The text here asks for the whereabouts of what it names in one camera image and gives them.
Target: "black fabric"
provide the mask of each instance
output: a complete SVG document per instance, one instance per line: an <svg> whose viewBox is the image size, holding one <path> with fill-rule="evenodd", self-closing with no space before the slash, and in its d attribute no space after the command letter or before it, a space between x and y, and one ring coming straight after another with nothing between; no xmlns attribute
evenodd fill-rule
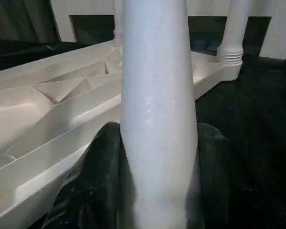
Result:
<svg viewBox="0 0 286 229"><path fill-rule="evenodd" d="M80 175L58 193L42 229L116 229L120 125L107 123L84 155Z"/></svg>
<svg viewBox="0 0 286 229"><path fill-rule="evenodd" d="M0 70L86 47L72 42L30 43L0 41Z"/></svg>

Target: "white table leg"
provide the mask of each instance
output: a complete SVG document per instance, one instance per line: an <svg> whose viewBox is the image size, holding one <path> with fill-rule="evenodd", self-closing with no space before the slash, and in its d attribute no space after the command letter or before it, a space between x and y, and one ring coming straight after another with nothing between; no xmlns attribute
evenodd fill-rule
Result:
<svg viewBox="0 0 286 229"><path fill-rule="evenodd" d="M266 33L262 57L286 59L286 0L278 0L277 8Z"/></svg>
<svg viewBox="0 0 286 229"><path fill-rule="evenodd" d="M62 42L76 42L71 18L64 12L65 8L61 7L62 4L64 3L56 0L51 1L58 34Z"/></svg>
<svg viewBox="0 0 286 229"><path fill-rule="evenodd" d="M197 149L185 0L126 0L121 134L139 229L185 229Z"/></svg>
<svg viewBox="0 0 286 229"><path fill-rule="evenodd" d="M218 61L227 65L242 63L243 39L252 0L231 0L225 33L218 48Z"/></svg>
<svg viewBox="0 0 286 229"><path fill-rule="evenodd" d="M115 46L123 45L124 29L123 29L123 0L113 0L114 12L114 44Z"/></svg>

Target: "tapered leg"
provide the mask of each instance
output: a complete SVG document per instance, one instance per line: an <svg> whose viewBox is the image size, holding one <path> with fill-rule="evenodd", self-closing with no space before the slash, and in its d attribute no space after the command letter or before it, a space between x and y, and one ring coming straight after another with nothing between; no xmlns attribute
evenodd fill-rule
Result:
<svg viewBox="0 0 286 229"><path fill-rule="evenodd" d="M217 53L219 62L228 65L242 63L243 39L251 5L252 0L231 0L224 38Z"/></svg>
<svg viewBox="0 0 286 229"><path fill-rule="evenodd" d="M125 0L121 134L139 229L185 229L197 149L185 0Z"/></svg>
<svg viewBox="0 0 286 229"><path fill-rule="evenodd" d="M123 29L123 0L113 0L114 12L114 44L115 46L123 45L124 29Z"/></svg>

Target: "white wall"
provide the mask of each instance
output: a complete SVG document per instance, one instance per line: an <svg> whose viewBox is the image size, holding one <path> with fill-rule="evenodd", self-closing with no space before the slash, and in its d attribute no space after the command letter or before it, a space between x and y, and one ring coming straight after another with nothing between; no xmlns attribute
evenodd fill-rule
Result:
<svg viewBox="0 0 286 229"><path fill-rule="evenodd" d="M113 15L112 0L52 0L73 15ZM255 0L252 16L272 16L278 0ZM230 0L187 0L189 16L226 16Z"/></svg>

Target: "white furniture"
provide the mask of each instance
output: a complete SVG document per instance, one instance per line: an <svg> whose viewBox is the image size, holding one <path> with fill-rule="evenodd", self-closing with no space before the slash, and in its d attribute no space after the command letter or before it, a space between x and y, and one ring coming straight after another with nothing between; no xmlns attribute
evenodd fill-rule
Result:
<svg viewBox="0 0 286 229"><path fill-rule="evenodd" d="M286 59L286 0L278 1L260 56Z"/></svg>
<svg viewBox="0 0 286 229"><path fill-rule="evenodd" d="M230 0L187 0L189 16L227 16ZM115 38L123 37L122 0L51 0L61 41L75 42L70 15L115 15ZM286 58L286 0L255 1L250 16L272 17L260 56Z"/></svg>
<svg viewBox="0 0 286 229"><path fill-rule="evenodd" d="M159 211L154 205L148 206L148 215L157 228L165 228L169 216L184 228L181 202L197 144L194 100L219 82L236 79L242 65L251 1L232 1L218 57L190 52L184 1L167 0L163 8L154 0L145 0L146 5L127 0L124 62L123 47L117 47L122 41L115 40L0 71L0 228L24 228L45 214L101 126L120 121L122 65L122 136L134 182L142 188L141 197L176 194L176 206L163 218L153 217ZM149 10L153 14L146 19ZM169 125L180 136L170 133ZM151 135L134 139L136 129ZM150 168L143 167L150 159ZM176 171L175 184L163 175L169 168ZM147 178L147 172L153 177ZM145 204L143 199L136 205L139 224L152 228L142 221Z"/></svg>

